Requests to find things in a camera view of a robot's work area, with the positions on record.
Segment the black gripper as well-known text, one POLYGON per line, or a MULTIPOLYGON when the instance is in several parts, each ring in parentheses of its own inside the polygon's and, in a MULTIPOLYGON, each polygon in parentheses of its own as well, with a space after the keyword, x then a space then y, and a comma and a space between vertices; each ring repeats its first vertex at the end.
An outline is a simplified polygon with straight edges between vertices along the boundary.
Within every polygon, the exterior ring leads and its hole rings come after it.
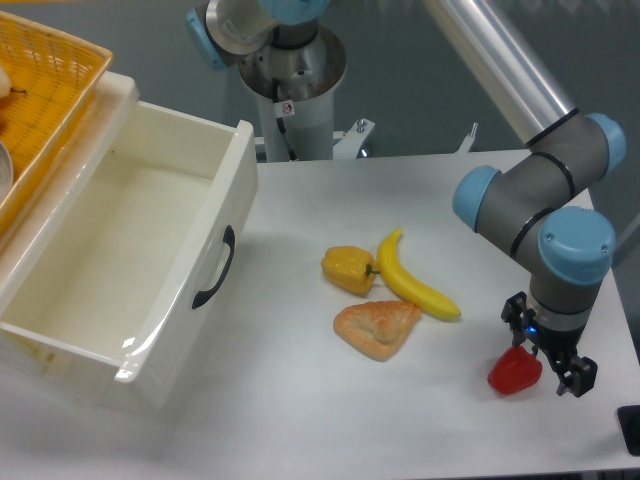
POLYGON ((509 326, 512 346, 520 346, 528 340, 534 356, 544 354, 547 357, 558 377, 558 396, 570 393, 580 398, 593 389, 598 365, 588 357, 577 355, 582 325, 545 323, 544 317, 535 316, 535 311, 528 307, 524 292, 506 300, 501 319, 509 326))

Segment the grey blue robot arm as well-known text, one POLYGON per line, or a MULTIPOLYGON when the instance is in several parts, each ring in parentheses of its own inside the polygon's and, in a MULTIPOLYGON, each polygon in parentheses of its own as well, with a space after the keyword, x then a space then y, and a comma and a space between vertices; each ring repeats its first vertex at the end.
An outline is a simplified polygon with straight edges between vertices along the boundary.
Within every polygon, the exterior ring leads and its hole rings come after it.
MULTIPOLYGON (((189 11, 188 30, 215 70, 237 67, 258 98, 272 161, 332 155, 333 93, 346 70, 340 40, 320 26, 323 1, 209 1, 189 11)), ((530 341, 558 376, 560 393, 591 390, 596 363, 577 345, 615 249, 601 214, 572 205, 624 158, 620 126, 584 115, 513 25, 489 1, 429 1, 427 11, 529 155, 507 172, 478 167, 452 207, 474 232, 530 273, 507 300, 512 341, 530 341)))

